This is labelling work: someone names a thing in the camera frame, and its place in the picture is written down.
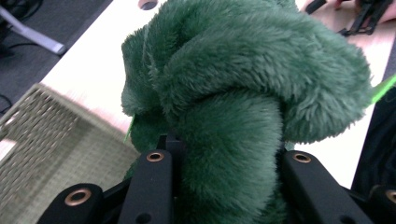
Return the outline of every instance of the woven mat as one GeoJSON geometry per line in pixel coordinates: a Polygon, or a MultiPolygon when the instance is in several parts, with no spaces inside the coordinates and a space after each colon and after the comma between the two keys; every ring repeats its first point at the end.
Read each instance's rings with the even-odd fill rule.
{"type": "Polygon", "coordinates": [[[138,157],[123,133],[40,84],[0,119],[2,141],[15,146],[0,161],[0,223],[36,223],[77,183],[109,189],[138,157]]]}

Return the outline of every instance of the green fuzzy cloth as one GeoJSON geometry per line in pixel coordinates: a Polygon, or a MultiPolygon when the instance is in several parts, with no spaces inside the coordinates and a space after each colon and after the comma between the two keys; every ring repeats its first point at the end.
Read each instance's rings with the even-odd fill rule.
{"type": "Polygon", "coordinates": [[[281,142],[336,136],[372,97],[361,50],[291,0],[168,0],[122,52],[134,146],[188,148],[177,223],[279,223],[281,142]]]}

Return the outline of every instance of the brass screw hole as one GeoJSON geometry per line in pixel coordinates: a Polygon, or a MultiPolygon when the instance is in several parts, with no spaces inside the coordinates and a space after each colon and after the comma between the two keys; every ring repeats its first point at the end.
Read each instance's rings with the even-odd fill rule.
{"type": "Polygon", "coordinates": [[[393,202],[396,203],[396,190],[387,190],[387,197],[393,202]]]}
{"type": "Polygon", "coordinates": [[[64,203],[69,206],[77,206],[87,202],[87,200],[91,198],[91,195],[92,193],[89,189],[76,189],[67,195],[66,199],[64,199],[64,203]]]}
{"type": "Polygon", "coordinates": [[[304,155],[304,154],[294,154],[293,158],[299,162],[304,162],[304,163],[309,163],[311,162],[311,158],[309,158],[308,156],[304,155]]]}
{"type": "Polygon", "coordinates": [[[160,152],[152,152],[147,156],[148,161],[161,161],[163,159],[163,154],[160,152]]]}

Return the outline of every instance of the white table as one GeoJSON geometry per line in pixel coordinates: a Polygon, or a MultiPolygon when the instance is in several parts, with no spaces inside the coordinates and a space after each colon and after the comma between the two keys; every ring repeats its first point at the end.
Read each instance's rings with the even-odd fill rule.
{"type": "MultiPolygon", "coordinates": [[[[302,8],[305,1],[297,0],[296,3],[302,8]]],[[[137,1],[114,0],[42,83],[126,132],[130,118],[122,113],[120,106],[125,79],[120,45],[128,34],[149,22],[157,10],[158,7],[141,10],[137,1]]],[[[315,12],[313,17],[338,31],[353,19],[353,6],[344,3],[342,10],[334,11],[330,3],[315,12]]],[[[363,48],[372,69],[373,85],[382,79],[395,31],[395,22],[389,22],[379,25],[371,36],[349,38],[350,43],[363,48]]],[[[349,188],[373,109],[373,106],[369,107],[364,119],[338,137],[313,145],[299,145],[296,149],[316,155],[338,183],[349,188]]]]}

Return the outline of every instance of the green string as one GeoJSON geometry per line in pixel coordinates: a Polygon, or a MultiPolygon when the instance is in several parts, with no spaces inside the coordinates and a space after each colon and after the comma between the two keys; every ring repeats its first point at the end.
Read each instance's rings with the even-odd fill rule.
{"type": "Polygon", "coordinates": [[[128,137],[131,136],[131,131],[132,131],[132,125],[133,125],[133,124],[134,124],[134,116],[132,116],[131,123],[129,124],[128,131],[127,131],[126,134],[125,134],[124,142],[123,142],[123,143],[125,143],[126,140],[128,139],[128,137]]]}
{"type": "Polygon", "coordinates": [[[388,77],[376,87],[374,87],[374,96],[372,98],[372,104],[377,103],[386,93],[396,84],[396,74],[388,77]]]}

